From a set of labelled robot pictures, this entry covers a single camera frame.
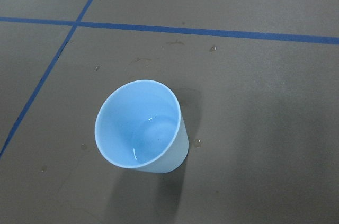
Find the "light blue plastic cup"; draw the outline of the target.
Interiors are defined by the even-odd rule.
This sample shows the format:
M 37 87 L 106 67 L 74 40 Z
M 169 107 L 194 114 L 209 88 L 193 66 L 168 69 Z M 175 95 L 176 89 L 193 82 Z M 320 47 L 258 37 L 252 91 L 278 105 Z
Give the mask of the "light blue plastic cup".
M 109 163 L 136 171 L 171 172 L 189 151 L 179 101 L 170 88 L 154 80 L 116 89 L 98 112 L 94 134 Z

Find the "brown paper table mat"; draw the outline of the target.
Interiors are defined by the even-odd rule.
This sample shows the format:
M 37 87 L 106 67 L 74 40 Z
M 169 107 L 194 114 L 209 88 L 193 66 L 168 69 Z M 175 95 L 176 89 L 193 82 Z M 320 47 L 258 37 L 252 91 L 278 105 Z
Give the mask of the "brown paper table mat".
M 95 144 L 138 79 L 180 102 L 167 174 Z M 1 0 L 1 223 L 338 223 L 338 0 Z

